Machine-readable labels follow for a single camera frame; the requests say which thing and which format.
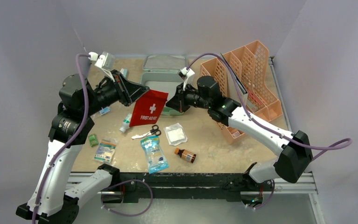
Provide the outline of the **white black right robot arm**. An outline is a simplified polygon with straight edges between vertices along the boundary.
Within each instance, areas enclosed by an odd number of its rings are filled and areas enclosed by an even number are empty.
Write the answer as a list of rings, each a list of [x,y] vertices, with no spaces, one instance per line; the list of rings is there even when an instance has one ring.
[[[296,183],[310,164],[310,141],[306,133],[292,133],[249,113],[239,102],[222,95],[219,84],[211,76],[200,77],[197,88],[180,84],[166,105],[178,112],[190,107],[206,109],[216,122],[237,129],[269,148],[276,159],[252,165],[243,177],[243,184],[254,190],[264,181],[282,178]]]

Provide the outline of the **red first aid pouch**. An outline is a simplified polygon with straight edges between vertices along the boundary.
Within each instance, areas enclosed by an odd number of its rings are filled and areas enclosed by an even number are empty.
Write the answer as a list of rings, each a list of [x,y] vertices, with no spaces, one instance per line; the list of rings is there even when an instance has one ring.
[[[167,92],[149,90],[135,103],[129,127],[156,124],[168,98]]]

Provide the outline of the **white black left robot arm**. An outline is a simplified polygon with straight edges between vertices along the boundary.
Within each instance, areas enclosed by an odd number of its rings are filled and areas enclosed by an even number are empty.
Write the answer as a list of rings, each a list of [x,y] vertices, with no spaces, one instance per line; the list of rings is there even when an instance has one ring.
[[[108,164],[100,165],[75,187],[66,188],[74,162],[94,126],[91,116],[115,102],[130,106],[149,91],[148,86],[129,81],[117,70],[112,74],[96,88],[78,74],[64,79],[39,182],[30,200],[17,207],[17,216],[40,224],[71,224],[98,191],[119,188],[120,170]]]

